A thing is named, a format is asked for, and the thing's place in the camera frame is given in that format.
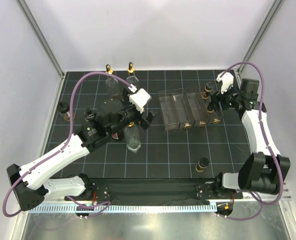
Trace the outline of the small black spice jar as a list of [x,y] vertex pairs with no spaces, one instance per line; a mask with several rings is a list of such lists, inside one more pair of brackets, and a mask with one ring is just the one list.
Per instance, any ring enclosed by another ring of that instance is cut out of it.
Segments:
[[209,159],[206,157],[202,157],[195,166],[197,172],[203,172],[209,165]]
[[213,91],[213,84],[211,82],[207,82],[202,93],[202,98],[204,100],[208,99],[212,91]]
[[209,113],[214,112],[214,108],[213,108],[213,106],[212,106],[211,103],[207,106],[207,111],[208,111]]

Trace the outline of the round amber sauce bottle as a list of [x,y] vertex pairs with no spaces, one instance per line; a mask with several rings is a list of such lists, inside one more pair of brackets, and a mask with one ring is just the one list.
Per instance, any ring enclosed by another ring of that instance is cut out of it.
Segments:
[[70,122],[70,116],[73,116],[73,119],[75,119],[75,113],[70,113],[70,105],[65,101],[58,102],[57,111],[59,112],[61,117],[67,122]]

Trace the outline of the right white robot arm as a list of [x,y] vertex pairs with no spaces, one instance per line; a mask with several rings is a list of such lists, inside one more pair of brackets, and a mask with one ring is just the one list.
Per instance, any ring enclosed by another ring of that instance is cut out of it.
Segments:
[[250,156],[237,173],[222,173],[213,185],[218,198],[225,198],[231,190],[275,195],[280,199],[290,160],[275,146],[267,124],[263,94],[258,93],[259,81],[245,78],[239,88],[233,86],[234,77],[217,77],[220,89],[211,95],[209,109],[214,111],[234,108],[246,130]]

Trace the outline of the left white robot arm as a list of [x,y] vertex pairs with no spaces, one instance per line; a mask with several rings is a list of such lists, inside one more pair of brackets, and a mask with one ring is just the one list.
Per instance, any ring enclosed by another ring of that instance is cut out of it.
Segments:
[[118,99],[105,101],[97,110],[86,110],[86,122],[62,144],[29,164],[13,164],[7,168],[10,192],[15,194],[20,209],[29,211],[44,200],[68,197],[89,200],[95,187],[86,174],[69,178],[53,178],[53,175],[109,143],[113,134],[131,123],[146,130],[155,116],[153,111],[145,114],[133,103]]

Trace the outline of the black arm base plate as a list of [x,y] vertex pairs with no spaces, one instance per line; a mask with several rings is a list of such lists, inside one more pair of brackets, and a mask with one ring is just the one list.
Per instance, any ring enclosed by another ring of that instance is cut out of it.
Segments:
[[243,199],[242,193],[222,188],[215,178],[90,178],[90,182],[90,192],[74,200],[96,197],[99,203],[118,206],[188,206]]

